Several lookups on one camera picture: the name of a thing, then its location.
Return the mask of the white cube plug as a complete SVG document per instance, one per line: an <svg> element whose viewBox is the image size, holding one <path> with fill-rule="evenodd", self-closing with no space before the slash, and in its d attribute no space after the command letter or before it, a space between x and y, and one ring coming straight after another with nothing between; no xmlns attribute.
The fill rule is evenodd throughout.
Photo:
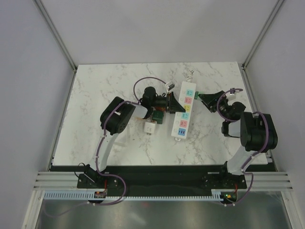
<svg viewBox="0 0 305 229"><path fill-rule="evenodd" d="M157 127L157 122L156 121L154 121L154 120L147 120L144 123L143 130L144 130L144 132L146 134L153 135L155 133L156 127Z"/></svg>

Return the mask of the light green plug adapter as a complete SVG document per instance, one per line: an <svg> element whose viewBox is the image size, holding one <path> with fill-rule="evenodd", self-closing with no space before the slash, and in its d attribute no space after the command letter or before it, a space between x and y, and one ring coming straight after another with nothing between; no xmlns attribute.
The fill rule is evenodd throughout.
<svg viewBox="0 0 305 229"><path fill-rule="evenodd" d="M203 95L204 95L203 92L196 91L194 98L195 98L195 100L201 100Z"/></svg>

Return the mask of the green cube plug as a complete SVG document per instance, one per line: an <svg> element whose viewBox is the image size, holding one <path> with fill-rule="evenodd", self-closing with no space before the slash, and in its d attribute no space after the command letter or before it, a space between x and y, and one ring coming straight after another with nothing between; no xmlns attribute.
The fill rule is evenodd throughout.
<svg viewBox="0 0 305 229"><path fill-rule="evenodd" d="M152 120L156 121L157 124L162 124L164 118L164 111L154 110L152 113Z"/></svg>

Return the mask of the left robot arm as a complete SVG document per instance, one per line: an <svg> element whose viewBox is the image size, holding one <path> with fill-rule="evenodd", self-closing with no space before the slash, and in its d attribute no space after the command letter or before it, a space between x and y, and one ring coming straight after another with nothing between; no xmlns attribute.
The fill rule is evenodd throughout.
<svg viewBox="0 0 305 229"><path fill-rule="evenodd" d="M118 135L122 133L132 117L140 119L149 118L154 108L163 108L166 112L185 112L182 105L174 97L173 92L165 96L157 95L154 87L146 87L139 104L115 97L100 117L102 135L97 146L96 153L90 162L91 167L95 167L102 172L107 167L107 161L111 149Z"/></svg>

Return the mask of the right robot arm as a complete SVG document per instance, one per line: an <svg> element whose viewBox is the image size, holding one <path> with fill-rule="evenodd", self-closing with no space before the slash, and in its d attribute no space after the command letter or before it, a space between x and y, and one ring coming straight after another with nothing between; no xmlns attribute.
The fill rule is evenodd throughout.
<svg viewBox="0 0 305 229"><path fill-rule="evenodd" d="M211 112L218 113L224 120L221 132L225 137L240 139L241 146L235 155L222 166L218 182L228 188L235 183L235 176L246 174L246 169L259 155L275 149L278 143L277 132L270 114L259 111L246 112L241 102L228 104L227 94L236 95L241 88L231 88L214 94L195 93L195 99Z"/></svg>

